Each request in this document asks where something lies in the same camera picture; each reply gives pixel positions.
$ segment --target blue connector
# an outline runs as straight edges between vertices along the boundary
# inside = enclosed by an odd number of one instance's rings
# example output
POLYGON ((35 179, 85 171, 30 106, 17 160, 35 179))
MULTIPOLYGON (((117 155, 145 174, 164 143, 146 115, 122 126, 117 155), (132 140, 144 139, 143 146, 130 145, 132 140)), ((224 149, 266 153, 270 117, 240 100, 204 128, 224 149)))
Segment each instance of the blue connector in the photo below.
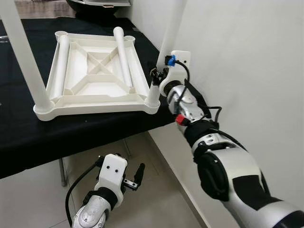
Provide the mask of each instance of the blue connector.
POLYGON ((171 59, 168 61, 168 66, 175 66, 175 55, 171 56, 171 59))

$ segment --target red button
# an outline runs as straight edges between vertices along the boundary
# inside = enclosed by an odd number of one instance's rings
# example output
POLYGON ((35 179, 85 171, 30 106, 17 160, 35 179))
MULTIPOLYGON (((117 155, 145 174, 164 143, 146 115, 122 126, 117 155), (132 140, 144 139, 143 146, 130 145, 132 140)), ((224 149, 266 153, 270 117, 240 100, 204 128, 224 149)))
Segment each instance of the red button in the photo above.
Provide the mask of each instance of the red button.
POLYGON ((182 122, 184 121, 184 119, 186 119, 185 116, 183 116, 182 114, 178 114, 177 117, 175 118, 175 121, 179 124, 179 125, 182 125, 182 122))

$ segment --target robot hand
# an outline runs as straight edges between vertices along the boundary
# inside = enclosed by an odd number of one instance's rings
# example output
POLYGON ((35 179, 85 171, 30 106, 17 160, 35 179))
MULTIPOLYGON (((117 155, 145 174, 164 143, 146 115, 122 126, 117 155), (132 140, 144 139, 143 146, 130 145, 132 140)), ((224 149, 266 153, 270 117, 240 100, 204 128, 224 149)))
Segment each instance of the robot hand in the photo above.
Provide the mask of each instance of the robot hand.
POLYGON ((108 154, 104 158, 100 158, 95 164, 101 167, 98 183, 94 190, 86 195, 83 206, 73 218, 73 223, 67 211, 67 217, 72 228, 104 227, 110 212, 121 205, 126 187, 137 190, 141 185, 145 168, 143 163, 139 166, 134 181, 125 178, 125 169, 128 162, 118 155, 108 154))

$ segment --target silver metal part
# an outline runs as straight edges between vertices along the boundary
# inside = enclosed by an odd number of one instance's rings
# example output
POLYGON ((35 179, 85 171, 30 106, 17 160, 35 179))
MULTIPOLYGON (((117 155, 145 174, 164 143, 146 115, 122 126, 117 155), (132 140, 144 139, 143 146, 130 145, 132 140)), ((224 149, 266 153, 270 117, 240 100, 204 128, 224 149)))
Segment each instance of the silver metal part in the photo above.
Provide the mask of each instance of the silver metal part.
POLYGON ((93 195, 74 216, 72 228, 102 228, 109 211, 111 211, 109 202, 100 196, 93 195))
MULTIPOLYGON (((167 96, 169 110, 172 114, 175 113, 175 103, 178 101, 184 88, 184 85, 175 86, 171 89, 167 96)), ((182 114, 191 122, 198 121, 204 116, 204 112, 198 107, 196 98, 190 93, 188 89, 180 101, 179 111, 180 113, 178 114, 182 114)))
MULTIPOLYGON (((174 93, 178 95, 178 97, 181 96, 182 91, 184 90, 184 85, 177 85, 172 88, 172 90, 168 94, 168 98, 170 99, 174 93)), ((196 101, 195 97, 190 93, 190 91, 187 89, 184 93, 184 96, 181 99, 183 102, 192 104, 196 101)))
POLYGON ((195 150, 198 148, 199 144, 204 142, 206 145, 214 145, 214 144, 219 144, 219 143, 227 143, 229 144, 229 148, 234 148, 234 147, 239 147, 237 144, 235 144, 233 141, 230 139, 226 138, 223 135, 220 135, 218 133, 212 133, 212 134, 207 134, 202 137, 200 137, 195 143, 193 144, 191 151, 192 154, 194 154, 195 150))
POLYGON ((137 189, 138 184, 134 183, 133 181, 124 179, 124 185, 130 189, 137 189))
POLYGON ((0 36, 0 43, 8 43, 9 37, 8 36, 0 36))

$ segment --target white wall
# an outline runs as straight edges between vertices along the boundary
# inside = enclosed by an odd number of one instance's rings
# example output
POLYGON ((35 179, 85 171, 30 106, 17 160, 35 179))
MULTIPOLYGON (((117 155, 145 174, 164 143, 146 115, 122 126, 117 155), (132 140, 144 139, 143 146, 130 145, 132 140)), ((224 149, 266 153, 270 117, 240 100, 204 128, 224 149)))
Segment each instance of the white wall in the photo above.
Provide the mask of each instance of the white wall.
MULTIPOLYGON (((159 48, 172 2, 134 0, 124 13, 159 48)), ((301 0, 188 0, 175 48, 191 51, 192 84, 223 107, 221 129, 256 158, 272 194, 304 209, 302 9, 301 0)), ((150 134, 207 223, 237 227, 200 189, 175 126, 150 134)))

